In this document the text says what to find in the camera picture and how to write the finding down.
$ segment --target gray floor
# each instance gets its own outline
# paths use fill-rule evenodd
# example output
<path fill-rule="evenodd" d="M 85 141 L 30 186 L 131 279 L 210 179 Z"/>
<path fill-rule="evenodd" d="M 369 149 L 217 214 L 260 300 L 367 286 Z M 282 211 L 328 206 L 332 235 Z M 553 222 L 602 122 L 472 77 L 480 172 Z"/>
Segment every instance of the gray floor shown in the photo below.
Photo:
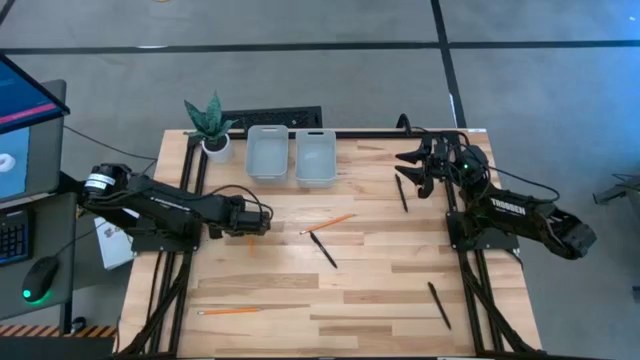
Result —
<path fill-rule="evenodd" d="M 433 41 L 428 1 L 375 0 L 17 0 L 0 27 L 0 47 Z M 446 0 L 451 41 L 640 38 L 637 1 Z M 640 49 L 454 50 L 469 127 L 489 131 L 497 165 L 551 185 L 558 204 L 599 240 L 566 261 L 522 241 L 525 275 L 544 348 L 616 359 L 640 357 L 640 225 L 625 199 L 596 206 L 591 193 L 613 172 L 640 166 Z M 225 109 L 321 105 L 328 127 L 414 124 L 452 127 L 437 50 L 305 51 L 152 55 L 24 55 L 12 59 L 38 80 L 69 83 L 67 124 L 142 155 L 157 154 L 162 131 L 189 122 L 182 100 L 204 104 L 217 89 Z M 71 133 L 63 168 L 127 159 Z M 515 191 L 546 194 L 508 177 Z M 127 269 L 75 294 L 74 312 L 114 323 Z M 56 310 L 14 323 L 57 321 Z"/>

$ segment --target wooden table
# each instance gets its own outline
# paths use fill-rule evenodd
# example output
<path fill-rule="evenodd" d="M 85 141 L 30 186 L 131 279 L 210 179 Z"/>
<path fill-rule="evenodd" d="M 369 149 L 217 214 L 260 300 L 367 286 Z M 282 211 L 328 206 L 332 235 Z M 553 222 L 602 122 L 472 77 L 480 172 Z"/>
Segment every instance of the wooden table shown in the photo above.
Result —
<path fill-rule="evenodd" d="M 487 133 L 468 135 L 493 163 Z M 158 181 L 179 185 L 186 143 L 183 131 L 165 132 L 155 173 Z M 436 184 L 428 199 L 418 199 L 404 179 L 408 213 L 396 187 L 393 165 L 401 162 L 394 154 L 415 150 L 418 144 L 418 139 L 339 139 L 335 185 L 309 190 L 296 185 L 294 140 L 288 181 L 275 187 L 252 183 L 244 170 L 246 141 L 234 140 L 230 164 L 208 164 L 204 192 L 226 184 L 244 185 L 274 208 L 275 217 L 271 231 L 255 239 L 253 250 L 248 237 L 209 240 L 203 231 L 202 246 L 193 259 L 178 355 L 474 354 L 458 259 L 445 225 L 444 185 Z M 196 170 L 194 165 L 191 191 Z M 492 178 L 497 184 L 498 176 Z M 298 232 L 347 213 L 357 217 L 316 233 L 336 260 L 336 270 L 311 239 Z M 504 251 L 485 253 L 498 308 L 526 342 L 539 348 L 520 265 Z M 134 261 L 120 321 L 121 347 L 145 323 L 155 260 L 156 254 L 149 253 Z M 177 259 L 176 269 L 180 263 Z M 444 325 L 428 281 L 438 290 L 453 330 Z M 197 315 L 199 310 L 238 307 L 262 310 Z M 485 346 L 491 349 L 481 305 L 479 314 Z M 172 315 L 170 309 L 161 350 L 167 348 Z"/>

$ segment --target black pen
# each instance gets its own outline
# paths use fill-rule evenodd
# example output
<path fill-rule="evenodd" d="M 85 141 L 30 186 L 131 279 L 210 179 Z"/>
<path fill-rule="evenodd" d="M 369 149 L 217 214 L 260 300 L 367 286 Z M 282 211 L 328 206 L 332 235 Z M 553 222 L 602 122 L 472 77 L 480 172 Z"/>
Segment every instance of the black pen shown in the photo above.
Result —
<path fill-rule="evenodd" d="M 400 199 L 402 199 L 402 206 L 404 207 L 405 212 L 409 212 L 409 208 L 407 207 L 407 199 L 404 197 L 404 191 L 402 191 L 402 183 L 400 182 L 400 176 L 396 174 L 396 183 L 398 184 L 398 190 L 400 191 Z"/>
<path fill-rule="evenodd" d="M 318 247 L 320 248 L 320 250 L 322 250 L 322 252 L 324 253 L 324 256 L 327 257 L 327 260 L 329 260 L 331 265 L 333 265 L 333 267 L 337 269 L 338 265 L 336 265 L 336 262 L 333 261 L 333 259 L 331 258 L 331 255 L 329 255 L 329 253 L 327 252 L 327 249 L 325 249 L 324 246 L 322 246 L 322 243 L 320 242 L 320 240 L 318 240 L 318 238 L 316 237 L 316 234 L 314 234 L 313 231 L 309 231 L 309 235 L 311 235 L 311 240 L 313 240 L 313 242 L 316 243 L 316 245 L 318 245 Z"/>
<path fill-rule="evenodd" d="M 451 330 L 451 323 L 449 322 L 449 318 L 447 317 L 447 314 L 444 312 L 444 308 L 440 303 L 440 299 L 438 298 L 438 293 L 436 292 L 436 288 L 433 286 L 432 283 L 429 282 L 428 284 L 429 284 L 429 290 L 431 290 L 431 295 L 433 295 L 433 298 L 436 300 L 436 305 L 438 305 L 440 314 L 442 314 L 442 319 L 444 320 L 444 323 L 447 324 L 447 327 L 449 328 L 449 330 Z"/>

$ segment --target computer screen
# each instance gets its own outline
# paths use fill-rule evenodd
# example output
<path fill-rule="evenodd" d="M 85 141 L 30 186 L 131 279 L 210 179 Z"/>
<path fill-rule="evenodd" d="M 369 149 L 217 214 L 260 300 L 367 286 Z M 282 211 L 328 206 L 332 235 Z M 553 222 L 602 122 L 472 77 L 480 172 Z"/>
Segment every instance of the computer screen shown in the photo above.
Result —
<path fill-rule="evenodd" d="M 0 134 L 67 115 L 69 108 L 0 55 Z"/>

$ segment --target black keyboard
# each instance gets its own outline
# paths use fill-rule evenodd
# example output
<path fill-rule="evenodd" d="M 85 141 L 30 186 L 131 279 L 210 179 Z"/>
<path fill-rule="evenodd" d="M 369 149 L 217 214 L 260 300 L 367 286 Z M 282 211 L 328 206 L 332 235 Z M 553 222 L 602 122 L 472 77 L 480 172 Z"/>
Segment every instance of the black keyboard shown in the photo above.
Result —
<path fill-rule="evenodd" d="M 322 128 L 322 108 L 297 108 L 223 111 L 222 120 L 238 120 L 233 129 L 249 129 L 253 125 L 284 125 L 290 129 Z"/>
<path fill-rule="evenodd" d="M 31 258 L 31 216 L 28 209 L 0 213 L 0 266 Z"/>

